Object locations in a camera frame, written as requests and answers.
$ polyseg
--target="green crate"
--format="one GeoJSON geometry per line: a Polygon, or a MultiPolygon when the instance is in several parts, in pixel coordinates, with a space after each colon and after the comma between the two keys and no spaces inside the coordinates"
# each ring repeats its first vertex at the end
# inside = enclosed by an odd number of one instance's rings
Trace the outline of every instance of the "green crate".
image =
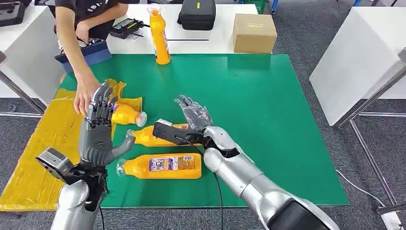
{"type": "Polygon", "coordinates": [[[266,6],[266,0],[244,0],[244,4],[255,4],[259,14],[263,14],[266,6]]]}

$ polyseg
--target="plastic bottle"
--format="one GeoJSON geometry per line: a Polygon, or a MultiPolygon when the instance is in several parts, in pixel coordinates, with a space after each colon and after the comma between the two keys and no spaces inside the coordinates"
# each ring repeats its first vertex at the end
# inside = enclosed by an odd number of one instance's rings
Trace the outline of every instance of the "plastic bottle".
{"type": "Polygon", "coordinates": [[[114,105],[112,122],[121,125],[136,124],[138,127],[142,127],[147,122],[147,114],[145,112],[137,112],[129,105],[116,103],[114,105]]]}
{"type": "MultiPolygon", "coordinates": [[[[173,124],[172,126],[181,129],[188,129],[188,124],[173,124]]],[[[135,144],[141,144],[145,147],[173,147],[176,144],[161,139],[156,138],[152,135],[152,131],[154,131],[154,126],[147,126],[139,131],[134,131],[129,129],[127,131],[127,135],[132,135],[135,137],[135,144]]]]}
{"type": "Polygon", "coordinates": [[[152,39],[154,41],[155,60],[160,65],[170,62],[168,42],[165,35],[165,20],[161,15],[161,7],[158,4],[148,6],[149,26],[151,27],[152,39]]]}
{"type": "Polygon", "coordinates": [[[202,176],[202,157],[198,153],[171,153],[120,159],[117,174],[139,179],[197,179],[202,176]]]}

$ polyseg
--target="upright bottle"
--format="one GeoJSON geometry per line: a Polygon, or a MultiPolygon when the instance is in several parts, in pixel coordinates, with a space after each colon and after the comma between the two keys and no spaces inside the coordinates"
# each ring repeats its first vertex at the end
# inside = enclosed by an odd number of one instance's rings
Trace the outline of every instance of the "upright bottle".
{"type": "Polygon", "coordinates": [[[155,60],[160,65],[166,65],[170,62],[170,55],[165,35],[165,20],[161,15],[161,7],[158,4],[150,4],[148,12],[149,25],[154,41],[155,60]]]}

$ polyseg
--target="green mat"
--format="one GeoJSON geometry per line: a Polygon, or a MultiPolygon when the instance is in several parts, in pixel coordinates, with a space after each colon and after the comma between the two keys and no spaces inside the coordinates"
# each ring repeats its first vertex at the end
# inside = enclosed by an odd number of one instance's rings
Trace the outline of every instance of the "green mat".
{"type": "MultiPolygon", "coordinates": [[[[183,93],[205,105],[214,124],[224,128],[265,174],[287,191],[317,205],[347,205],[324,142],[287,55],[182,54],[165,66],[154,55],[114,55],[92,66],[95,76],[127,83],[124,98],[144,98],[146,126],[160,118],[186,123],[173,102],[183,93]]],[[[68,75],[61,88],[76,89],[68,75]]],[[[118,125],[119,144],[134,125],[118,125]]],[[[123,158],[143,154],[193,152],[190,147],[134,145],[123,158]]],[[[205,167],[198,180],[139,180],[118,177],[110,164],[111,193],[102,207],[218,207],[214,176],[205,167]]],[[[221,182],[226,207],[246,206],[221,182]]]]}

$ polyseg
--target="black t-shirt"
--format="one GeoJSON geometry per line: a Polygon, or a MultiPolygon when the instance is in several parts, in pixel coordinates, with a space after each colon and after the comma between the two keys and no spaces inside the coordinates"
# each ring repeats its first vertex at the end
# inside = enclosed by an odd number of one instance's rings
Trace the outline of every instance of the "black t-shirt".
{"type": "MultiPolygon", "coordinates": [[[[55,0],[55,6],[69,8],[75,12],[75,28],[78,22],[98,16],[117,5],[118,3],[139,3],[139,0],[55,0]]],[[[90,29],[90,38],[106,39],[114,20],[98,25],[90,29]]]]}

